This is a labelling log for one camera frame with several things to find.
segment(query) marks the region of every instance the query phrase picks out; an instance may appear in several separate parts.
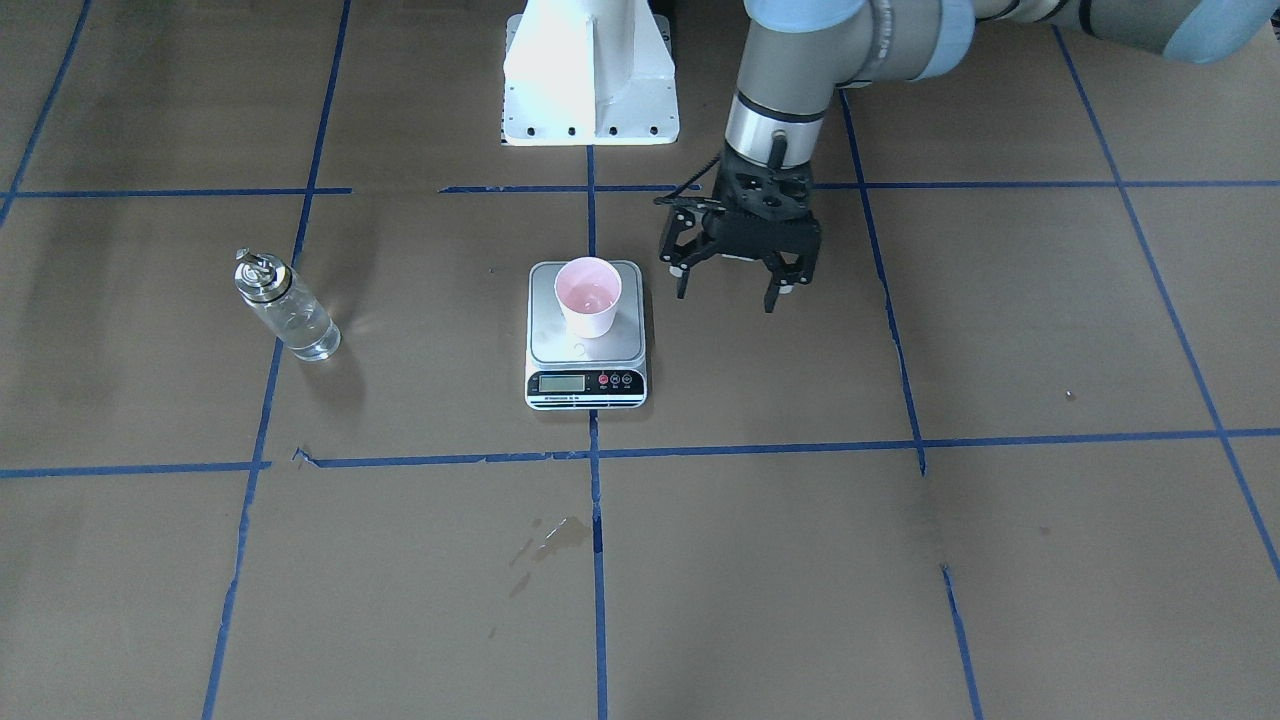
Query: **plastic cup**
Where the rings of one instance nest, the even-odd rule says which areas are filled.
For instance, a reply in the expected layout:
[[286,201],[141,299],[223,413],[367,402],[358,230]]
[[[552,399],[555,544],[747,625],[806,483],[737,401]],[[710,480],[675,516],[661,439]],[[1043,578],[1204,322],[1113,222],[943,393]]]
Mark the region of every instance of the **plastic cup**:
[[570,260],[556,273],[556,300],[564,325],[577,337],[600,337],[613,327],[622,297],[622,275],[599,258]]

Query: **digital scale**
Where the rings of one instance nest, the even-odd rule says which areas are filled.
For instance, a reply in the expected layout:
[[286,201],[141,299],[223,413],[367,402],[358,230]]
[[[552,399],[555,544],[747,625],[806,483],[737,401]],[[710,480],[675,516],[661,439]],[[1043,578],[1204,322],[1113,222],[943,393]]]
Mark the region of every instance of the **digital scale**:
[[640,268],[611,264],[622,275],[622,297],[609,332],[588,340],[568,333],[556,300],[556,274],[564,263],[539,263],[529,272],[525,402],[534,410],[639,407],[649,397]]

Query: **bottle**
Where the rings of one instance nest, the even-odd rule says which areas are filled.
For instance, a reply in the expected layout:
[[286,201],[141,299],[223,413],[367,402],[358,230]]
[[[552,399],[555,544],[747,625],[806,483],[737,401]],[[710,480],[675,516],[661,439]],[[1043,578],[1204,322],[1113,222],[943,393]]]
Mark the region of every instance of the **bottle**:
[[244,304],[301,360],[324,360],[342,333],[293,268],[275,255],[236,251],[236,288]]

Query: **wet stain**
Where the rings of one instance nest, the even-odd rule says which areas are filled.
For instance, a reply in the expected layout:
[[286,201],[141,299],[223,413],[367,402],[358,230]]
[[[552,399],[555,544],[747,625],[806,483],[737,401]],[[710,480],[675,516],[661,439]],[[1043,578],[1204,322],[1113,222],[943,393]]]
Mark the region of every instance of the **wet stain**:
[[566,547],[580,546],[589,537],[591,537],[591,529],[584,525],[581,520],[577,518],[564,518],[552,532],[547,533],[543,544],[538,546],[538,551],[534,552],[534,561],[541,562],[548,556],[556,555]]
[[511,600],[511,598],[516,597],[517,594],[520,594],[521,592],[524,592],[525,588],[529,587],[529,580],[531,580],[531,579],[534,579],[534,574],[532,573],[525,573],[525,577],[521,578],[518,583],[516,583],[516,587],[511,588],[509,593],[507,593],[507,600]]
[[529,538],[525,541],[525,547],[521,547],[520,552],[517,552],[516,556],[511,559],[511,562],[507,562],[507,568],[515,568],[516,561],[520,560],[521,556],[524,556],[526,552],[529,552],[530,547],[534,547],[534,538]]

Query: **white bracket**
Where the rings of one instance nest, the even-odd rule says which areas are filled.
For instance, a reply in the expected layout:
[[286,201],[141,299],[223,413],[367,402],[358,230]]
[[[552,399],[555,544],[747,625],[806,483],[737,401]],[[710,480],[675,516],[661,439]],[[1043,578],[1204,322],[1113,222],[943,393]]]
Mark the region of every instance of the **white bracket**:
[[529,0],[507,20],[503,141],[675,142],[669,27],[644,0]]

